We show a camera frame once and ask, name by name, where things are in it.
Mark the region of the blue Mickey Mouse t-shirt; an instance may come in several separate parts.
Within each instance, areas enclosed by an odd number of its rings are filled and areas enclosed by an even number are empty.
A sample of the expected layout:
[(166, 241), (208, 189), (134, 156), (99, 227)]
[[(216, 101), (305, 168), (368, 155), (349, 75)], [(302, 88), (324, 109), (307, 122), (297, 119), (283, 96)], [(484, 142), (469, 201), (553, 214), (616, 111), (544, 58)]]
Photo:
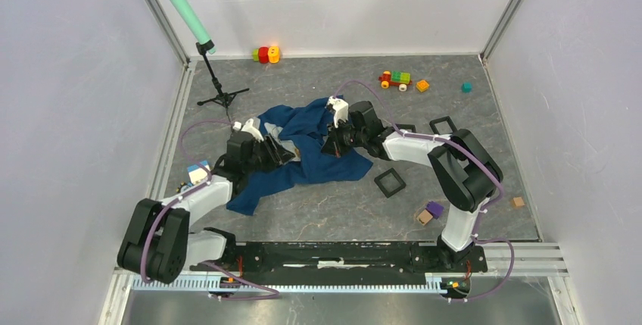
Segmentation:
[(284, 148), (299, 151), (293, 161), (270, 172), (249, 176), (247, 186), (226, 209), (238, 214), (254, 214), (261, 198), (283, 192), (296, 185), (361, 180), (372, 162), (354, 150), (340, 158), (322, 153), (333, 115), (326, 109), (328, 99), (318, 98), (304, 107), (277, 105), (257, 116), (262, 134), (270, 134)]

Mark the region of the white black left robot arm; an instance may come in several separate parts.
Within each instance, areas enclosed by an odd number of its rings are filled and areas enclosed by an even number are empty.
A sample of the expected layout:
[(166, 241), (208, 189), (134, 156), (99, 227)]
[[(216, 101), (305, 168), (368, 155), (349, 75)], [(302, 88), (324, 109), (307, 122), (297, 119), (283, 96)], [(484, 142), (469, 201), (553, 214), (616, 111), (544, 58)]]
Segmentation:
[(220, 270), (232, 268), (238, 250), (227, 237), (212, 230), (191, 232), (191, 226), (244, 192), (253, 173), (272, 173), (297, 157), (270, 134), (258, 139), (247, 132), (232, 133), (226, 153), (206, 177), (173, 196), (144, 198), (134, 211), (117, 253), (117, 265), (146, 282), (172, 283), (184, 269), (210, 260)]

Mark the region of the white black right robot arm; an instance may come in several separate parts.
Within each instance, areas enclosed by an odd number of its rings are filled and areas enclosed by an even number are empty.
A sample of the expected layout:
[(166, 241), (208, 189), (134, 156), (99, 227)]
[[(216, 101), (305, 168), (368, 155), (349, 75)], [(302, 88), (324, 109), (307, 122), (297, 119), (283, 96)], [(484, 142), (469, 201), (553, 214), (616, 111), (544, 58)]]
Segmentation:
[(429, 135), (386, 127), (368, 101), (349, 105), (331, 97), (326, 108), (333, 121), (323, 152), (341, 157), (353, 148), (363, 148), (374, 158), (433, 169), (450, 203), (446, 225), (437, 239), (438, 263), (446, 270), (464, 265), (474, 246), (479, 215), (503, 179), (501, 169), (476, 137), (466, 129)]

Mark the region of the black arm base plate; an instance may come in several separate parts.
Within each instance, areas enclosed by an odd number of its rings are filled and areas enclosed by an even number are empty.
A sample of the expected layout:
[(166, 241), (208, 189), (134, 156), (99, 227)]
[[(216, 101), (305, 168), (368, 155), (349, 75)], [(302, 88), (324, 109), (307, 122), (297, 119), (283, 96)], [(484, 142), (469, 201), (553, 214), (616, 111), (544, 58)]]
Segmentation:
[(265, 286), (421, 285), (427, 273), (485, 273), (480, 246), (455, 257), (431, 242), (237, 242), (215, 263)]

